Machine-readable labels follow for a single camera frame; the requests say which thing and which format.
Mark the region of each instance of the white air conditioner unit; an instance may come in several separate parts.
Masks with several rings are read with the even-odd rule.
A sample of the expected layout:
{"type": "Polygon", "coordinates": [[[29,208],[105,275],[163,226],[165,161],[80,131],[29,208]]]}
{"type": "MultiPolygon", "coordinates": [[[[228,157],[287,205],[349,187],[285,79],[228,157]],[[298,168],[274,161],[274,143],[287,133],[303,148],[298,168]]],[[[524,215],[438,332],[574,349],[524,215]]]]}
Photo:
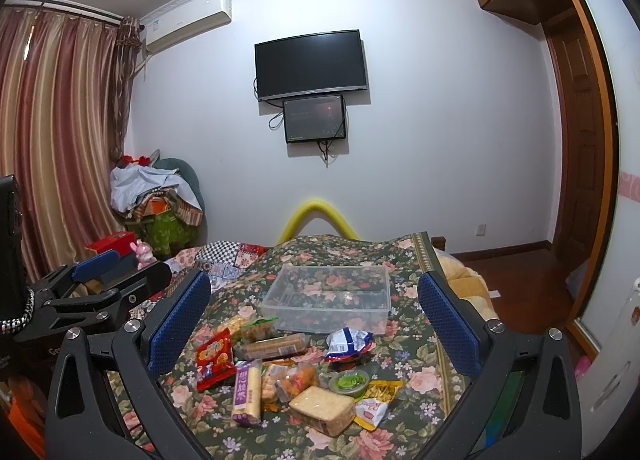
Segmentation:
{"type": "Polygon", "coordinates": [[[191,0],[145,25],[146,49],[155,54],[229,23],[231,0],[191,0]]]}

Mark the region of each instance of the floral bedspread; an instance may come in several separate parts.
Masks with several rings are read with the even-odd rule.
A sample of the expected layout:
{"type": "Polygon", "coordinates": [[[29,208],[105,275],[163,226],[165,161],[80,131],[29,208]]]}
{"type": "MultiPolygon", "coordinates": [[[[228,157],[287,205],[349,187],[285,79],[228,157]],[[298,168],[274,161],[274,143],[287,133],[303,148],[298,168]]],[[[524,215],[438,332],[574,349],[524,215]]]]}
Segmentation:
{"type": "MultiPolygon", "coordinates": [[[[411,459],[436,433],[466,387],[465,378],[453,368],[417,300],[418,278],[433,268],[440,270],[440,265],[426,233],[383,243],[300,236],[278,245],[240,278],[214,294],[174,370],[161,378],[164,390],[215,459],[411,459]],[[374,379],[401,379],[405,384],[374,432],[351,424],[342,435],[330,438],[301,426],[286,408],[279,413],[264,411],[259,427],[243,429],[230,419],[232,382],[197,392],[194,365],[197,346],[208,340],[225,319],[256,311],[284,263],[373,264],[388,269],[392,308],[385,335],[376,337],[372,359],[364,369],[374,379]]],[[[324,335],[313,335],[310,348],[297,360],[319,364],[324,339],[324,335]]],[[[112,386],[132,434],[142,447],[152,450],[123,386],[114,380],[112,386]]]]}

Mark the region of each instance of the silver bolt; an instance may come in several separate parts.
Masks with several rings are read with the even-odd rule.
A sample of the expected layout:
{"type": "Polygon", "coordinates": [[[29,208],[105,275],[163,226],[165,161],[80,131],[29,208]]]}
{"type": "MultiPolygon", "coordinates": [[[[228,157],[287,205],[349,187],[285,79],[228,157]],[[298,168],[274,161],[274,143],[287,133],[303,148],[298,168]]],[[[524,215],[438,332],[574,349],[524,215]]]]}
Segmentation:
{"type": "Polygon", "coordinates": [[[78,337],[78,335],[80,335],[80,329],[77,326],[74,326],[73,328],[69,328],[66,331],[67,339],[75,339],[76,337],[78,337]]]}
{"type": "Polygon", "coordinates": [[[131,321],[127,321],[124,323],[124,331],[132,334],[133,332],[137,332],[140,329],[140,321],[138,319],[132,319],[131,321]]]}
{"type": "Polygon", "coordinates": [[[557,328],[549,328],[549,337],[551,337],[554,341],[559,341],[562,339],[562,332],[557,328]]]}
{"type": "Polygon", "coordinates": [[[494,334],[501,334],[504,332],[504,323],[499,319],[489,319],[487,325],[494,334]]]}

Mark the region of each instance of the red snack bag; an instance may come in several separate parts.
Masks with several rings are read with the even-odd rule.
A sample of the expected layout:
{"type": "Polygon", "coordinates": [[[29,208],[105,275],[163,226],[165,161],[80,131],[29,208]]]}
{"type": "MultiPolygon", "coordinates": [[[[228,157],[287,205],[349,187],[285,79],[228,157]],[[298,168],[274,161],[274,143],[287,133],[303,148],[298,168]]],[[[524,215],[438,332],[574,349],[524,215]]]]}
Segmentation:
{"type": "Polygon", "coordinates": [[[236,374],[231,332],[225,328],[196,351],[198,391],[203,392],[214,384],[236,374]]]}

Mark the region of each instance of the yellow foam tube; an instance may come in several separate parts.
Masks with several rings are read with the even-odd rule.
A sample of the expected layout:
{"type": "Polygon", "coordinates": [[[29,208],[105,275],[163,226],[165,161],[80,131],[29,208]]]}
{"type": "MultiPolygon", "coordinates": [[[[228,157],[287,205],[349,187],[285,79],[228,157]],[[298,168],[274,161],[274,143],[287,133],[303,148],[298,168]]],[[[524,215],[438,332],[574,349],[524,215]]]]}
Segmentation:
{"type": "Polygon", "coordinates": [[[329,218],[342,237],[347,239],[360,239],[356,236],[356,233],[353,232],[353,229],[349,224],[344,221],[344,218],[331,205],[327,202],[323,202],[322,200],[311,200],[300,205],[300,208],[291,217],[278,240],[278,245],[285,241],[289,241],[296,234],[297,228],[300,226],[300,223],[302,223],[302,220],[304,220],[306,215],[315,211],[322,213],[329,218]]]}

